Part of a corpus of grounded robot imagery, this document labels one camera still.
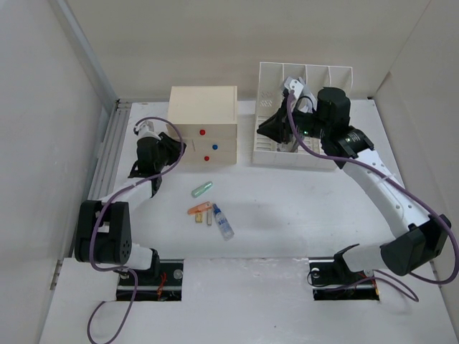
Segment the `cream drawer cabinet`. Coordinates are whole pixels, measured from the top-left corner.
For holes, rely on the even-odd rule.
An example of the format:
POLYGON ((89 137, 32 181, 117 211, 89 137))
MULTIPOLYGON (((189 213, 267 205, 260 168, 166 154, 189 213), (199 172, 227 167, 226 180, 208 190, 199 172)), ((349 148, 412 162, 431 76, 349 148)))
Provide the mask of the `cream drawer cabinet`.
POLYGON ((181 133, 183 163, 233 165, 237 162, 237 87, 174 86, 168 120, 181 133))

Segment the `grey setup guide booklet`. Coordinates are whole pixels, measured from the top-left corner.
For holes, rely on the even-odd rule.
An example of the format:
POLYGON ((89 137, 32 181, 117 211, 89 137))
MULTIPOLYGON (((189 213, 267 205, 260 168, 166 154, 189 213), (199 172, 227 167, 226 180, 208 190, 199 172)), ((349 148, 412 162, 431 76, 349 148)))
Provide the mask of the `grey setup guide booklet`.
MULTIPOLYGON (((296 99, 294 108, 298 109, 302 113, 307 113, 307 112, 311 112, 312 110, 316 108, 316 103, 317 103, 316 98, 313 96, 310 88, 306 84, 303 94, 300 96, 299 99, 296 99)), ((285 152, 285 153, 287 152, 297 153, 299 147, 300 147, 300 144, 298 143, 298 140, 293 136, 290 139, 289 143, 278 143, 277 151, 285 152)))

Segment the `clear spray bottle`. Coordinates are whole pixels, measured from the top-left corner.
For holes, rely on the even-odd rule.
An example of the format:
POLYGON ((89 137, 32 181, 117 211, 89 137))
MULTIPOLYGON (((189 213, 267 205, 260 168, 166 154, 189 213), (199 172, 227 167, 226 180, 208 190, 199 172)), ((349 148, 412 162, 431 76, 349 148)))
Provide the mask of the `clear spray bottle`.
POLYGON ((222 213, 221 209, 216 204, 212 204, 212 211, 215 221, 225 241, 232 239, 235 235, 230 223, 226 216, 222 213))

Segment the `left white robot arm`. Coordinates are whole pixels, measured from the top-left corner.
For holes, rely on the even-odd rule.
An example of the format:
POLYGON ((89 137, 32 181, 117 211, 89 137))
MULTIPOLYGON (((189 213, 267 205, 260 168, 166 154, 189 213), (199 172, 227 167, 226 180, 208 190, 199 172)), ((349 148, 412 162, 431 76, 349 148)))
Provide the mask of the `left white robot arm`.
POLYGON ((137 159, 126 182, 112 194, 80 206, 75 258, 104 270, 136 271, 144 284, 159 279, 160 261, 155 249, 135 244, 131 236, 133 211, 158 192, 162 176, 177 165, 186 143, 164 132, 137 140, 137 159))

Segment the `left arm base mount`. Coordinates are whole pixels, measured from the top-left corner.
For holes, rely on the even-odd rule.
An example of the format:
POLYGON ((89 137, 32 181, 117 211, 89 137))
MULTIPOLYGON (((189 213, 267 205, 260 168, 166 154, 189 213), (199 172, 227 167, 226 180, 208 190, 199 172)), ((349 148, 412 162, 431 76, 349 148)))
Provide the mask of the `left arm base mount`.
POLYGON ((162 259, 155 270, 135 270, 138 279, 135 301, 181 301, 184 261, 162 259))

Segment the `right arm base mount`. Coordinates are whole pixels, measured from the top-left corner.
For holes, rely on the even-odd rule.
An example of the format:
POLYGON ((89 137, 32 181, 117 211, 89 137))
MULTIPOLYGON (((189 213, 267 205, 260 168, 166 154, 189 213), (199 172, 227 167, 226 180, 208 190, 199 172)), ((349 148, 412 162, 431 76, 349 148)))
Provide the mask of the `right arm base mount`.
POLYGON ((351 272, 330 257, 309 259, 308 266, 307 281, 312 287, 315 301, 379 301, 372 272, 351 272))

